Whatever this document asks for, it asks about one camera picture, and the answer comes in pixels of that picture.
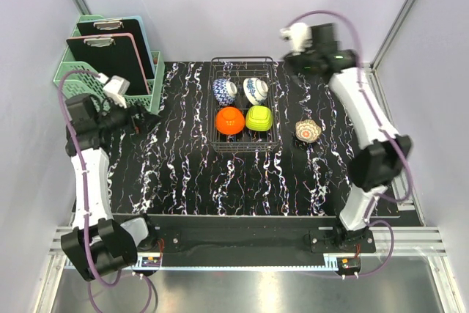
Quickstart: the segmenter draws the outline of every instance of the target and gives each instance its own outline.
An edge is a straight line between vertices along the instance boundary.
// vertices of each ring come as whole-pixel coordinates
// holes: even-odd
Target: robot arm
[[[107,172],[109,159],[104,147],[107,137],[113,130],[133,127],[138,132],[133,116],[143,114],[139,107],[127,107],[123,97],[128,88],[128,81],[114,76],[108,80],[100,75],[105,84],[104,92],[111,98],[110,109],[106,115],[95,108],[92,96],[76,95],[66,100],[81,154],[86,164],[89,212],[84,207],[83,169],[75,146],[67,131],[67,154],[71,157],[75,169],[76,212],[73,231],[63,235],[61,246],[81,276],[91,281],[95,279],[89,269],[88,258],[84,249],[84,232],[89,232],[92,259],[97,272],[104,276],[118,271],[137,260],[137,247],[151,248],[155,245],[155,230],[148,217],[137,216],[118,224],[112,216],[108,200]],[[89,215],[89,228],[85,228],[84,216]]]
[[[373,109],[383,124],[381,128],[388,131],[389,135],[393,138],[398,136],[398,132],[384,115],[362,69],[352,67],[333,75],[329,81],[329,88],[337,95],[342,105],[346,108],[358,138],[358,145],[361,150],[365,150],[374,141],[387,142],[387,138],[380,131],[376,119],[366,104],[363,94],[360,92],[361,88],[357,82],[357,70],[360,70],[362,75],[362,87],[366,90],[366,95],[369,97]],[[339,216],[344,228],[347,231],[356,231],[366,227],[379,199],[378,194],[383,194],[387,189],[388,185],[375,185],[370,190],[365,191],[353,183],[347,203]]]
[[[365,72],[356,67],[353,51],[339,50],[332,23],[312,27],[295,23],[288,29],[282,29],[281,35],[290,41],[292,47],[292,51],[284,57],[285,62],[295,73],[321,76],[340,99],[352,120],[360,152],[347,167],[352,188],[339,215],[336,242],[339,246],[358,242],[368,228],[369,218],[380,198],[379,194],[388,189],[392,179],[402,170],[402,162],[382,130],[396,141],[405,157],[412,142],[408,136],[400,136],[383,113],[370,89]],[[357,70],[360,70],[361,84],[358,82]],[[362,90],[365,91],[377,119]]]

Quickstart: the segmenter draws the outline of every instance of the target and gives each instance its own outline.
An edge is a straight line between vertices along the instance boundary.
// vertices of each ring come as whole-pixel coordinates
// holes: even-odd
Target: black clipboard
[[[76,61],[87,62],[109,78],[117,75],[129,81],[126,95],[150,94],[131,34],[71,37],[67,44]]]
[[[82,36],[97,36],[102,34],[130,33],[133,35],[141,64],[147,80],[155,78],[155,66],[149,52],[141,21],[137,18],[112,18],[99,21],[78,22],[76,24]]]

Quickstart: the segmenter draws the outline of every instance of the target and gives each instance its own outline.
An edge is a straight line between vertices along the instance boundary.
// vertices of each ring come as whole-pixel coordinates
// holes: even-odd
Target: plastic storage basket
[[[237,87],[234,106],[244,116],[252,106],[243,91],[245,78],[262,79],[269,87],[267,100],[263,103],[273,113],[273,125],[269,131],[256,132],[244,127],[237,135],[225,136],[215,128],[215,116],[222,108],[213,96],[212,84],[217,78],[227,78]],[[274,150],[279,144],[280,114],[275,105],[276,82],[273,76],[273,59],[268,56],[219,57],[210,63],[208,86],[208,139],[216,152],[266,152]]]
[[[81,16],[80,21],[85,20],[100,20],[102,16],[99,15],[86,15]],[[75,28],[73,31],[73,37],[80,35],[80,32]],[[160,111],[160,100],[161,100],[161,90],[163,87],[163,77],[165,64],[163,57],[159,51],[152,52],[153,58],[158,58],[158,63],[155,68],[155,78],[152,80],[147,80],[149,89],[151,90],[150,95],[126,95],[125,99],[129,104],[140,103],[144,106],[150,113],[157,114]],[[63,75],[71,70],[89,70],[94,73],[98,73],[91,65],[86,62],[77,62],[73,58],[73,55],[69,48],[64,53],[62,60],[60,61],[59,68],[56,71],[56,74],[53,78],[55,85],[59,85],[60,80]],[[106,98],[103,93],[103,84],[100,83],[94,76],[88,75],[86,73],[76,73],[70,75],[64,83],[64,96],[66,98],[73,97],[74,95],[79,95],[81,93],[90,93],[96,95],[101,100]]]

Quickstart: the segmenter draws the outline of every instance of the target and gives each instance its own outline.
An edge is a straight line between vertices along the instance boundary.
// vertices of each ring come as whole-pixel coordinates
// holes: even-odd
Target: wire dish rack
[[[223,108],[218,104],[212,91],[217,78],[226,78],[237,87],[237,97],[233,106],[246,116],[252,104],[244,94],[243,82],[246,78],[260,78],[268,88],[267,99],[263,103],[273,113],[273,124],[265,132],[252,131],[244,127],[237,135],[226,136],[215,128],[216,114]],[[213,58],[210,63],[208,84],[208,140],[216,152],[267,152],[279,145],[280,114],[276,106],[276,78],[273,75],[273,59],[269,56],[233,56]]]

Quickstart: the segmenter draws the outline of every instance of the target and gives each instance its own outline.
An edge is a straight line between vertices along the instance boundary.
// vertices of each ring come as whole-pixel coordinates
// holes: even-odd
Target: black marble table
[[[358,142],[344,108],[321,80],[275,63],[281,145],[274,152],[218,154],[207,140],[209,62],[166,63],[162,110],[147,133],[119,132],[110,148],[113,213],[334,216],[350,189],[347,163]],[[294,137],[295,123],[322,126],[318,143]],[[380,200],[375,216],[398,216]]]

